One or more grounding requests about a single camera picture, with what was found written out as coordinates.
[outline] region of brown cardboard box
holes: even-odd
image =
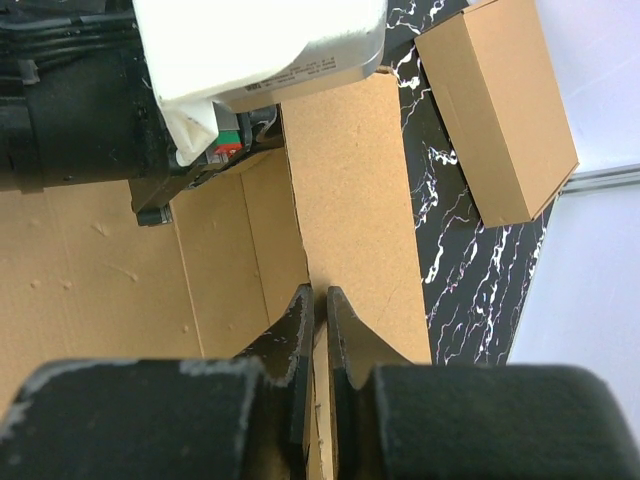
[[[124,183],[0,194],[0,409],[52,359],[233,356],[309,281],[429,362],[395,78],[282,111],[287,151],[181,194],[173,225],[138,228]]]
[[[488,227],[535,219],[578,166],[534,0],[487,0],[416,39]]]

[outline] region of table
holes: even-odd
[[[484,228],[413,38],[465,0],[390,0],[383,64],[398,78],[433,362],[504,364],[544,240],[535,222]]]

